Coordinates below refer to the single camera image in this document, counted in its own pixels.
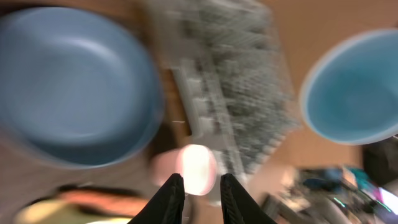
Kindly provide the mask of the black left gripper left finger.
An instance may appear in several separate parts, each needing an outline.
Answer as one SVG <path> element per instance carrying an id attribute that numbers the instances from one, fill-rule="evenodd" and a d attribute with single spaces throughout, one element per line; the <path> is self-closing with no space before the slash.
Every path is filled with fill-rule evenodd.
<path id="1" fill-rule="evenodd" d="M 184 201 L 183 177 L 174 173 L 127 224 L 181 224 Z"/>

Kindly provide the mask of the yellow plastic spoon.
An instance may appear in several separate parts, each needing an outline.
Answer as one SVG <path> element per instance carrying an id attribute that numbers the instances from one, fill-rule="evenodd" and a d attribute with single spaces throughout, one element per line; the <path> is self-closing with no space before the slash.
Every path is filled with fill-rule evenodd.
<path id="1" fill-rule="evenodd" d="M 127 224 L 131 220 L 83 213 L 75 204 L 51 199 L 20 209 L 14 215 L 12 224 Z"/>

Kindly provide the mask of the dark blue plate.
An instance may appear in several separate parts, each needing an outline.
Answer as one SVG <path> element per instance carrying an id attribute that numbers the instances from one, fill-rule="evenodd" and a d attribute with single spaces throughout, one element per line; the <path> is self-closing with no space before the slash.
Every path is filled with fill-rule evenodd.
<path id="1" fill-rule="evenodd" d="M 1 18 L 1 129 L 21 151 L 91 169 L 141 152 L 164 115 L 156 67 L 93 12 L 32 7 Z"/>

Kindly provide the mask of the pink cup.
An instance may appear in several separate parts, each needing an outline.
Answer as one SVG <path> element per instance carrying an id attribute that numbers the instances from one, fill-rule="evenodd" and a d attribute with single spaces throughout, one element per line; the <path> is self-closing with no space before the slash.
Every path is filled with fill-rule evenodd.
<path id="1" fill-rule="evenodd" d="M 174 173 L 183 177 L 185 192 L 206 195 L 216 182 L 217 163 L 206 146 L 189 144 L 155 156 L 151 163 L 152 180 L 163 185 Z"/>

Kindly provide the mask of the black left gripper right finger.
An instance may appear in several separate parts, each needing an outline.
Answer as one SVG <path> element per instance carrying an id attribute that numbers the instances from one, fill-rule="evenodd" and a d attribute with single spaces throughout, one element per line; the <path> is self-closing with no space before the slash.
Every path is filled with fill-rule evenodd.
<path id="1" fill-rule="evenodd" d="M 276 224 L 233 174 L 221 176 L 220 196 L 224 224 Z"/>

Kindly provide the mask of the light blue cup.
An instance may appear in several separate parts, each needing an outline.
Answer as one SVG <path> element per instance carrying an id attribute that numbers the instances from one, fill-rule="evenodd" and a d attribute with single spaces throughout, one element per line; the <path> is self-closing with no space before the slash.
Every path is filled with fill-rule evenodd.
<path id="1" fill-rule="evenodd" d="M 363 145 L 397 134 L 397 30 L 376 29 L 334 46 L 300 91 L 307 126 L 338 144 Z"/>

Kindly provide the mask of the orange carrot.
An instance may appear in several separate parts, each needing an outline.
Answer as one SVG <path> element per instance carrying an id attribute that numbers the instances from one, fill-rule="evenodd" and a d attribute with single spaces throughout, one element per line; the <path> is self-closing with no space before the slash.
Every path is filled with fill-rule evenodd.
<path id="1" fill-rule="evenodd" d="M 58 195 L 60 199 L 86 208 L 117 216 L 134 217 L 148 203 L 136 196 L 123 196 L 92 190 L 71 190 Z"/>

